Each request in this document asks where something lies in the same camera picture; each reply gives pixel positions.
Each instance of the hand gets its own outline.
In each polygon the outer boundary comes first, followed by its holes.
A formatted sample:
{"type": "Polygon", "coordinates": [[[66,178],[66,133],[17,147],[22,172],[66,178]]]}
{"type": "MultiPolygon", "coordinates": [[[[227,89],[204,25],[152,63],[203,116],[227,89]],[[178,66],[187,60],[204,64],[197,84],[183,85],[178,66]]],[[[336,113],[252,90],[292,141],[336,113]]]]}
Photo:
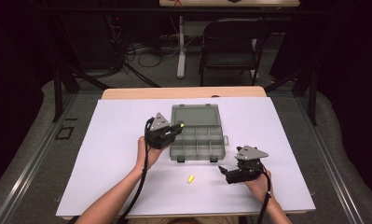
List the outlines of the hand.
{"type": "MultiPolygon", "coordinates": [[[[269,170],[266,170],[269,179],[271,179],[271,173],[269,170]]],[[[247,188],[253,193],[253,195],[258,199],[258,201],[262,204],[265,200],[265,196],[268,191],[268,180],[267,177],[264,175],[260,175],[257,179],[246,181],[244,182],[247,188]]],[[[270,186],[270,197],[273,198],[273,188],[272,185],[270,186]]]]}
{"type": "MultiPolygon", "coordinates": [[[[162,151],[165,148],[156,149],[156,148],[147,146],[147,150],[148,150],[147,170],[149,170],[151,168],[151,166],[154,165],[154,163],[156,163],[156,161],[159,158],[159,155],[162,153],[162,151]]],[[[145,138],[140,137],[139,141],[138,141],[137,160],[136,160],[136,164],[135,164],[134,169],[142,171],[144,167],[145,167],[145,138]]]]}

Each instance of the small yellow object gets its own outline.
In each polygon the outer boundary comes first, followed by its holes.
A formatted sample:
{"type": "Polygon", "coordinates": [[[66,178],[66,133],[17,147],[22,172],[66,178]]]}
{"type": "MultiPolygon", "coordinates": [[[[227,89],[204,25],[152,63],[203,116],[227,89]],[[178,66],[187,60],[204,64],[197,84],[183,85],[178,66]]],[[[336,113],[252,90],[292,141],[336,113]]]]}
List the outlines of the small yellow object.
{"type": "Polygon", "coordinates": [[[188,184],[191,184],[191,182],[192,182],[193,180],[194,180],[194,176],[191,175],[191,176],[188,178],[188,180],[187,180],[188,184]]]}

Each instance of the wooden table edge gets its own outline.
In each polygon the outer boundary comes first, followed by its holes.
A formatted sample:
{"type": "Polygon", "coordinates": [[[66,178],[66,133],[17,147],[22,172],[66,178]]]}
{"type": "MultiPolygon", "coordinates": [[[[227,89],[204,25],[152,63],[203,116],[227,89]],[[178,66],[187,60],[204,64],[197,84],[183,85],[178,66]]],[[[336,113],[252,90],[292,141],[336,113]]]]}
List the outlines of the wooden table edge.
{"type": "Polygon", "coordinates": [[[267,97],[259,86],[247,87],[176,87],[176,88],[127,88],[107,89],[103,100],[118,99],[176,99],[209,97],[267,97]]]}

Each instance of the white paper sheet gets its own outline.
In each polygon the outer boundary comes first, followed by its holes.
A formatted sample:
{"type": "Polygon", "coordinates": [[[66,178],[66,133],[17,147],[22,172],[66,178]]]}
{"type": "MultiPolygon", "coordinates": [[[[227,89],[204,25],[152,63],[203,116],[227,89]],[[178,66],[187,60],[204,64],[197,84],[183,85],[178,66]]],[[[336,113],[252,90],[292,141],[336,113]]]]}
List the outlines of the white paper sheet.
{"type": "Polygon", "coordinates": [[[284,211],[315,209],[270,98],[101,100],[79,150],[57,216],[80,215],[121,180],[134,165],[137,140],[144,134],[145,122],[157,112],[171,120],[172,106],[180,104],[218,105],[223,134],[229,140],[227,155],[218,163],[178,163],[171,161],[169,149],[165,150],[149,170],[129,217],[258,213],[261,206],[248,188],[243,183],[229,185],[218,169],[218,165],[228,170],[237,168],[236,147],[245,145],[269,154],[261,161],[272,172],[275,196],[284,211]],[[190,175],[195,179],[188,184],[190,175]]]}

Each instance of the person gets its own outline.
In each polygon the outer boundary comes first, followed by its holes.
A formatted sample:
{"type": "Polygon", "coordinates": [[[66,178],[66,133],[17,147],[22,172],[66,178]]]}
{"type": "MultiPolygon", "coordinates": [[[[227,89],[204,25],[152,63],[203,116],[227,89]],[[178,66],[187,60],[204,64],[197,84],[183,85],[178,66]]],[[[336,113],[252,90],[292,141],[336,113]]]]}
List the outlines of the person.
{"type": "MultiPolygon", "coordinates": [[[[159,158],[163,149],[150,148],[148,150],[148,165],[147,169],[150,169],[159,158]]],[[[76,224],[97,224],[97,223],[112,223],[116,218],[118,212],[121,210],[124,203],[127,201],[131,192],[136,187],[139,180],[142,178],[142,171],[145,167],[145,138],[140,137],[138,140],[138,152],[137,159],[134,167],[131,171],[117,184],[115,184],[110,190],[104,195],[97,199],[89,208],[87,208],[83,214],[76,220],[76,224]]],[[[261,202],[264,202],[265,195],[267,193],[267,179],[264,175],[253,181],[245,182],[247,188],[253,193],[253,195],[261,202]]],[[[280,204],[276,201],[273,190],[271,191],[271,198],[267,206],[266,212],[269,214],[273,223],[291,223],[287,215],[282,210],[280,204]]],[[[197,222],[205,222],[204,220],[208,217],[196,218],[197,222]]],[[[234,223],[233,217],[212,217],[212,222],[205,223],[234,223]]],[[[151,223],[164,224],[173,223],[172,219],[159,218],[158,221],[151,223]]]]}

